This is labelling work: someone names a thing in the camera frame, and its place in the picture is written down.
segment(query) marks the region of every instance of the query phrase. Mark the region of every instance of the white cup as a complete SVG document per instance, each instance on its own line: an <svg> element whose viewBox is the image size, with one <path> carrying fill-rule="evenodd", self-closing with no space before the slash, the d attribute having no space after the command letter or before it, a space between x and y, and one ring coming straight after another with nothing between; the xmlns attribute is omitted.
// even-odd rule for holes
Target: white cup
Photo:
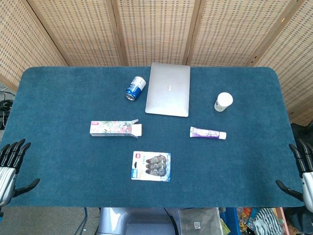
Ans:
<svg viewBox="0 0 313 235"><path fill-rule="evenodd" d="M217 97L217 100L214 104L214 108L218 112L224 111L229 105L233 103L233 97L230 93L222 92Z"/></svg>

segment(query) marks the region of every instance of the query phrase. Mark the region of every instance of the woven panel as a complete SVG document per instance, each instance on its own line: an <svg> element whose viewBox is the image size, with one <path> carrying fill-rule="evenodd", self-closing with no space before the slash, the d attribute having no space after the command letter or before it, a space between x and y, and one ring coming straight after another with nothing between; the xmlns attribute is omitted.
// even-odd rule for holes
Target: woven panel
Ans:
<svg viewBox="0 0 313 235"><path fill-rule="evenodd" d="M313 120L313 108L307 109L301 115L298 115L297 117L291 119L290 122L293 122L302 126L306 126L312 120Z"/></svg>
<svg viewBox="0 0 313 235"><path fill-rule="evenodd" d="M70 66L120 66L105 0L31 0Z"/></svg>
<svg viewBox="0 0 313 235"><path fill-rule="evenodd" d="M128 62L182 64L194 0L118 0Z"/></svg>
<svg viewBox="0 0 313 235"><path fill-rule="evenodd" d="M302 100L313 94L312 38L313 2L308 0L257 63L277 72L288 109L301 105Z"/></svg>
<svg viewBox="0 0 313 235"><path fill-rule="evenodd" d="M207 0L192 66L243 66L289 0Z"/></svg>
<svg viewBox="0 0 313 235"><path fill-rule="evenodd" d="M0 75L17 87L33 66L66 66L20 0L0 1Z"/></svg>

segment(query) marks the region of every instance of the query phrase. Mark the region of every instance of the blue can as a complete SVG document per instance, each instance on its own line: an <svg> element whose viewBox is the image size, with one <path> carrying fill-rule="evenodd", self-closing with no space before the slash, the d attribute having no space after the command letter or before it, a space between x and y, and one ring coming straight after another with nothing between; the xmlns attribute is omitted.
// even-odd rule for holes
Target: blue can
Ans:
<svg viewBox="0 0 313 235"><path fill-rule="evenodd" d="M137 99L145 85L146 81L142 77L136 76L126 90L126 98L131 101Z"/></svg>

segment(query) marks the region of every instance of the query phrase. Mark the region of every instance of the laptop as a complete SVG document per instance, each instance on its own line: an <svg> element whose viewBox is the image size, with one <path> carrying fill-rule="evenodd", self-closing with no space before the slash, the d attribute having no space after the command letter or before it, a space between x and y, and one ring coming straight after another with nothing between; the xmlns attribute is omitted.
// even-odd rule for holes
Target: laptop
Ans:
<svg viewBox="0 0 313 235"><path fill-rule="evenodd" d="M152 63L146 113L187 117L190 66Z"/></svg>

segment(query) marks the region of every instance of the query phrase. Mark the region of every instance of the purple toothpaste tube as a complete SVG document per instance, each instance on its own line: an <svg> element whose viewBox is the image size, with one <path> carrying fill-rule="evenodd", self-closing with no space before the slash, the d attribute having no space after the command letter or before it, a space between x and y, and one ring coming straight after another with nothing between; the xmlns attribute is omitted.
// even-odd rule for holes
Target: purple toothpaste tube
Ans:
<svg viewBox="0 0 313 235"><path fill-rule="evenodd" d="M191 126L190 137L225 140L226 132L199 129Z"/></svg>

